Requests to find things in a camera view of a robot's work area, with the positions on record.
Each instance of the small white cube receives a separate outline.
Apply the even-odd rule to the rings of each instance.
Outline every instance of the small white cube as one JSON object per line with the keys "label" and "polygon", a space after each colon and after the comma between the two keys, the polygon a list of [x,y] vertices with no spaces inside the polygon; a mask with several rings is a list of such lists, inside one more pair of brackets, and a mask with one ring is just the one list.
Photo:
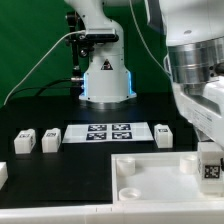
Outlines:
{"label": "small white cube", "polygon": [[223,158],[224,151],[215,142],[198,143],[197,181],[202,193],[224,193]]}
{"label": "small white cube", "polygon": [[54,128],[47,130],[42,138],[43,153],[57,152],[61,144],[61,130]]}
{"label": "small white cube", "polygon": [[154,138],[158,148],[172,148],[173,147],[173,134],[168,125],[158,124],[154,126]]}
{"label": "small white cube", "polygon": [[2,189],[4,183],[8,179],[7,166],[5,162],[0,163],[0,189]]}
{"label": "small white cube", "polygon": [[14,140],[16,154],[30,153],[36,144],[35,130],[29,129],[21,131]]}

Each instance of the green backdrop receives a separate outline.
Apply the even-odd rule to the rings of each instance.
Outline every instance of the green backdrop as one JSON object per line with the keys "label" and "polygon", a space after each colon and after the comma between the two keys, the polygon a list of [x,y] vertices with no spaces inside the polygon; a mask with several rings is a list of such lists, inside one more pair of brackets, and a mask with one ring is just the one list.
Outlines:
{"label": "green backdrop", "polygon": [[[147,26],[144,1],[135,5],[134,10],[149,48],[162,63],[166,54],[165,37]],[[0,106],[9,91],[68,32],[65,20],[68,11],[72,9],[64,0],[0,0]],[[138,36],[130,8],[106,8],[105,14],[124,28],[125,64],[136,76],[137,93],[170,91],[168,79],[149,57]],[[86,60],[80,64],[85,71]],[[62,43],[20,88],[41,87],[70,77],[71,71],[71,50]],[[22,92],[16,97],[32,96],[35,92]],[[44,94],[69,94],[69,90],[48,90]]]}

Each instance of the white cable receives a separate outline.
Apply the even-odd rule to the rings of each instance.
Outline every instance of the white cable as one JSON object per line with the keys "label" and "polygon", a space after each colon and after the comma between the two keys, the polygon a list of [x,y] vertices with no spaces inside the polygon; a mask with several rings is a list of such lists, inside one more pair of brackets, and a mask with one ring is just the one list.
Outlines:
{"label": "white cable", "polygon": [[8,102],[8,99],[10,98],[10,96],[12,95],[12,93],[19,87],[21,86],[25,81],[26,79],[34,72],[34,70],[44,61],[44,59],[58,46],[58,44],[64,40],[66,37],[70,36],[70,35],[73,35],[73,34],[78,34],[78,33],[85,33],[85,30],[81,30],[81,31],[77,31],[77,32],[71,32],[71,33],[68,33],[66,35],[64,35],[61,39],[59,39],[56,44],[40,59],[40,61],[28,72],[28,74],[22,79],[22,81],[20,81],[11,91],[10,93],[7,95],[7,97],[5,98],[5,101],[4,101],[4,105],[7,104]]}
{"label": "white cable", "polygon": [[130,2],[130,8],[131,8],[131,13],[132,13],[132,17],[133,17],[133,20],[134,20],[134,23],[135,23],[135,27],[136,27],[136,29],[137,29],[137,31],[138,31],[138,34],[139,34],[139,36],[140,36],[140,38],[141,38],[141,40],[142,40],[142,43],[143,43],[143,45],[144,45],[144,47],[145,47],[145,49],[147,50],[147,52],[148,52],[148,54],[150,55],[150,57],[154,60],[154,62],[165,72],[165,74],[168,76],[168,78],[170,79],[170,76],[167,74],[167,71],[163,68],[163,66],[156,60],[156,58],[153,56],[153,54],[152,54],[152,52],[149,50],[149,48],[148,48],[148,46],[147,46],[147,44],[146,44],[146,42],[145,42],[145,40],[144,40],[144,37],[143,37],[143,35],[142,35],[142,33],[141,33],[141,30],[140,30],[140,28],[139,28],[139,26],[138,26],[138,23],[137,23],[137,20],[136,20],[136,17],[135,17],[135,13],[134,13],[134,10],[133,10],[133,6],[132,6],[132,1],[131,0],[129,0],[129,2]]}

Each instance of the white paper sheet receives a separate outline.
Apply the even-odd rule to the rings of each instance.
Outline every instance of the white paper sheet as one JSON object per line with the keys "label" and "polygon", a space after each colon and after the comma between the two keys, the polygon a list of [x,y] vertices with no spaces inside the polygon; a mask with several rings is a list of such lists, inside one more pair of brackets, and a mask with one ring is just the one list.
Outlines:
{"label": "white paper sheet", "polygon": [[152,141],[147,122],[68,125],[63,143]]}

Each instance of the black tabletop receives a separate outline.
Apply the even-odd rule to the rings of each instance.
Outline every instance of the black tabletop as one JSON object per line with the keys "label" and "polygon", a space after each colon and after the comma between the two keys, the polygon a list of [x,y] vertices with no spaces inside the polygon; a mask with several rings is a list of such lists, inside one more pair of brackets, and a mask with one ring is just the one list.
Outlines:
{"label": "black tabletop", "polygon": [[[154,141],[61,144],[58,153],[43,154],[47,129],[68,124],[148,122],[169,125],[172,149]],[[0,161],[7,162],[8,180],[0,191],[1,208],[71,206],[112,203],[111,155],[192,151],[196,137],[182,118],[172,94],[139,94],[136,104],[99,111],[74,103],[69,96],[27,97],[0,110]],[[28,155],[16,155],[14,139],[21,130],[35,129],[37,143]]]}

